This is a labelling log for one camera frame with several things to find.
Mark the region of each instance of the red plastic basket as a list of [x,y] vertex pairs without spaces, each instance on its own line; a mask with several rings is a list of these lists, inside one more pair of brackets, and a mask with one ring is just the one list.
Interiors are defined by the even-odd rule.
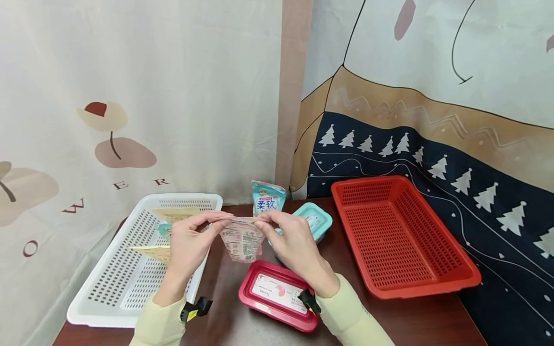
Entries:
[[381,299],[459,291],[481,273],[405,177],[336,182],[331,191],[367,289]]

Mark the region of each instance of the table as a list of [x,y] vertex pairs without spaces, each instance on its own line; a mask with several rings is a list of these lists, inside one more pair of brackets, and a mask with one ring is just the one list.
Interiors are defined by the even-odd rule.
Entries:
[[[322,256],[336,272],[350,281],[363,304],[396,346],[486,346],[455,293],[393,300],[372,297],[363,284],[332,198],[310,201],[326,210],[334,220],[319,244]],[[287,201],[284,211],[292,213],[305,202]],[[223,210],[236,216],[252,215],[252,205],[225,206]],[[279,263],[266,241],[261,259]],[[184,344],[340,345],[323,323],[319,323],[314,332],[305,334],[242,305],[238,290],[247,269],[248,265],[231,261],[222,241],[217,239],[213,243],[197,296],[210,297],[214,302],[207,316],[189,323]],[[66,322],[54,346],[126,346],[132,334],[130,329],[90,328]]]

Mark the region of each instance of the person's left hand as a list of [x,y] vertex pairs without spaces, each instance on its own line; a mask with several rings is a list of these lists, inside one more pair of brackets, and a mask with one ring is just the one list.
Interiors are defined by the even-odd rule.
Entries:
[[183,297],[188,280],[204,260],[213,240],[230,221],[215,221],[201,233],[197,229],[211,220],[232,215],[223,211],[205,211],[171,226],[170,264],[162,285],[154,296],[155,304],[168,306]]

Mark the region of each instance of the person's right hand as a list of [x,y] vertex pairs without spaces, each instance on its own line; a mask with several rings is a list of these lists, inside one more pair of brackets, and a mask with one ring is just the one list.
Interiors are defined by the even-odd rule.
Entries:
[[[334,296],[340,288],[340,282],[329,263],[321,257],[306,219],[269,210],[259,218],[256,227],[268,238],[279,259],[297,273],[322,298]],[[283,231],[280,235],[269,224],[277,223]]]

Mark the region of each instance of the teal lid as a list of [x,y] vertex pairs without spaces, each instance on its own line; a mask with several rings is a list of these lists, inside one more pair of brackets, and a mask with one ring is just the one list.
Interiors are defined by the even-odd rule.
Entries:
[[[317,204],[312,202],[304,203],[293,215],[300,216],[308,221],[310,225],[310,231],[314,240],[319,240],[325,232],[333,224],[333,218]],[[283,231],[280,228],[275,229],[277,233],[281,234]]]

